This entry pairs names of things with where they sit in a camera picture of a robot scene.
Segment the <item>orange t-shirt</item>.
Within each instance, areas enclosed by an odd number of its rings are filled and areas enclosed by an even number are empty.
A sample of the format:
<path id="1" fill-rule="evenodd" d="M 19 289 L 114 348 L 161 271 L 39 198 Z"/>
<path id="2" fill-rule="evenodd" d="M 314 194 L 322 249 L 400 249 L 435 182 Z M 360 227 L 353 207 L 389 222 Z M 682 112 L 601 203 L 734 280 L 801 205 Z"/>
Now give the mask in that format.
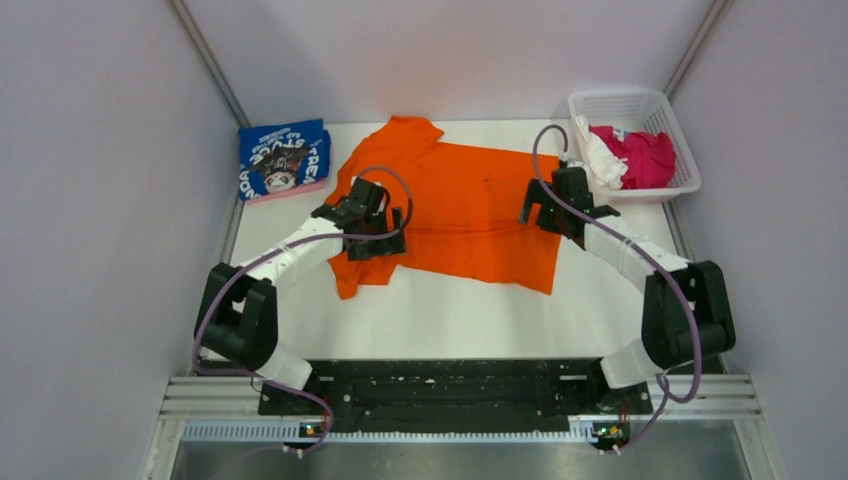
<path id="1" fill-rule="evenodd" d="M 328 202 L 340 200 L 358 173 L 384 184 L 393 204 L 413 201 L 406 253 L 330 259 L 341 299 L 362 285 L 388 284 L 399 265 L 551 293 L 560 238 L 519 221 L 535 176 L 531 154 L 447 143 L 442 135 L 426 118 L 394 116 L 341 165 Z"/>

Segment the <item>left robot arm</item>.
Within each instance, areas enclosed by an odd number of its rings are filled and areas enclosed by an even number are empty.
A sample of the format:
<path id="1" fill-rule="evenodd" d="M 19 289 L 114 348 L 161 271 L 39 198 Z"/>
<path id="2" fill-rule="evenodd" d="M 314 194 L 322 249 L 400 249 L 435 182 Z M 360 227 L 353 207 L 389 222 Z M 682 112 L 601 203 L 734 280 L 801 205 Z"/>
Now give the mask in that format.
<path id="1" fill-rule="evenodd" d="M 357 177 L 340 199 L 324 203 L 289 237 L 265 253 L 233 266 L 216 265 L 203 292 L 194 342 L 224 357 L 238 372 L 284 386 L 283 401 L 297 413 L 319 404 L 312 365 L 281 338 L 278 297 L 340 254 L 367 261 L 406 251 L 405 230 L 414 203 L 391 204 L 388 189 Z"/>

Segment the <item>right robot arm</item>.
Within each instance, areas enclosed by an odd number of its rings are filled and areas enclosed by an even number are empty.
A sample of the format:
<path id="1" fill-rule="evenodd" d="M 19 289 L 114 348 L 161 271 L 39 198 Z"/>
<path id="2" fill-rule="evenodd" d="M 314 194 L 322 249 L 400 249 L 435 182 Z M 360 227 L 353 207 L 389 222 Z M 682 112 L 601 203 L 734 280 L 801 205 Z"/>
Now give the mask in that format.
<path id="1" fill-rule="evenodd" d="M 682 365 L 700 365 L 732 349 L 736 330 L 722 269 L 664 250 L 632 229 L 621 213 L 598 205 L 579 167 L 561 167 L 549 182 L 527 184 L 519 217 L 561 235 L 616 269 L 643 295 L 639 336 L 595 361 L 586 385 L 589 404 L 612 412 L 627 388 Z"/>

